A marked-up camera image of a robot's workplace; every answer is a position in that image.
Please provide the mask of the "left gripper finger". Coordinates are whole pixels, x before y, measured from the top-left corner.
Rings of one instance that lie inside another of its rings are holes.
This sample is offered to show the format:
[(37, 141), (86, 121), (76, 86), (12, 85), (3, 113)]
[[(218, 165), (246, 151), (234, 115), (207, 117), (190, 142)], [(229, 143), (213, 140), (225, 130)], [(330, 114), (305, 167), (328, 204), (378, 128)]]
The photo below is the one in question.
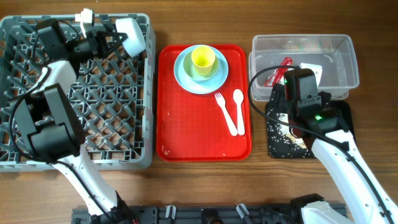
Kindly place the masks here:
[(106, 42), (106, 48), (103, 58), (125, 58), (127, 53), (120, 40), (111, 40)]
[(128, 35), (123, 32), (104, 32), (104, 38), (107, 42), (124, 42)]

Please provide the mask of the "light blue small bowl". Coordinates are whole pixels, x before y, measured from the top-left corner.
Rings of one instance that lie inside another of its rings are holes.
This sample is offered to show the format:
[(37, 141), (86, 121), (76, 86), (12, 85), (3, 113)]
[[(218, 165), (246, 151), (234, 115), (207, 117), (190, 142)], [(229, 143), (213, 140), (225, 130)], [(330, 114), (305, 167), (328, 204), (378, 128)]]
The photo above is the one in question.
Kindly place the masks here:
[(144, 35), (133, 18), (117, 19), (116, 30), (127, 35), (123, 47), (130, 57), (135, 57), (146, 49)]

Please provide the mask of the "red sauce packet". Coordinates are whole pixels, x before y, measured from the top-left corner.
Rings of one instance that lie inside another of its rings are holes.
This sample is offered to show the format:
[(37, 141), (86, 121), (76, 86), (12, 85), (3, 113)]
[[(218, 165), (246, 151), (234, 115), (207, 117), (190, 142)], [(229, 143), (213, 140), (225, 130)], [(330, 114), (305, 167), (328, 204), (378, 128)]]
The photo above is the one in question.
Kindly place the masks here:
[[(293, 65), (293, 59), (290, 57), (285, 57), (281, 62), (281, 65), (291, 66)], [(288, 71), (289, 68), (278, 68), (276, 69), (271, 76), (268, 77), (264, 86), (274, 86), (276, 83), (279, 83), (282, 79), (284, 73)]]

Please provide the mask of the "food scraps and rice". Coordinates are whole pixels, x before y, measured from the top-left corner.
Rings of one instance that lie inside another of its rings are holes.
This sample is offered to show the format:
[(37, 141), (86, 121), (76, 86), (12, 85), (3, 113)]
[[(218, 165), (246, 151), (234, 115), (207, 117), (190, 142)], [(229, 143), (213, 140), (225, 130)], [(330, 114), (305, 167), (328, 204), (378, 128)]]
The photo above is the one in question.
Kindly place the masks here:
[(267, 120), (268, 153), (276, 159), (309, 159), (313, 153), (307, 149), (303, 139), (290, 133), (290, 128), (278, 122)]

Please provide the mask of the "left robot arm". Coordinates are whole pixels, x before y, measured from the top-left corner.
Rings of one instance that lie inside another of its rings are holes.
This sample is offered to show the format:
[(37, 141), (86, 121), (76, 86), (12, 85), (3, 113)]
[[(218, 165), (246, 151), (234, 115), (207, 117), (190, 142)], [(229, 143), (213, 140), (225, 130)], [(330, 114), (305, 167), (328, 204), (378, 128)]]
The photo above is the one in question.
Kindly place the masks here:
[(90, 223), (139, 223), (90, 159), (83, 126), (67, 93), (80, 74), (81, 63), (107, 58), (119, 46), (133, 57), (145, 49), (144, 36), (131, 18), (117, 19), (113, 32), (96, 30), (93, 18), (79, 21), (84, 37), (72, 40), (66, 38), (57, 19), (36, 25), (49, 62), (42, 66), (37, 83), (11, 103), (9, 123), (17, 123), (27, 152), (19, 146), (14, 149), (59, 170), (85, 201)]

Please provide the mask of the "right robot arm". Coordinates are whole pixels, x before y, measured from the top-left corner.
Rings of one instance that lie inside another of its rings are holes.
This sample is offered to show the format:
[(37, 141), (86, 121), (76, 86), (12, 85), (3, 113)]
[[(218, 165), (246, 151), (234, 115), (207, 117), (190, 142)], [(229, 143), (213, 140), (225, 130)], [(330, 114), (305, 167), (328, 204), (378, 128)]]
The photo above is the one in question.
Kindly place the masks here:
[(364, 161), (341, 110), (330, 106), (330, 93), (318, 91), (314, 72), (285, 72), (284, 88), (290, 132), (326, 168), (354, 221), (397, 223), (397, 205)]

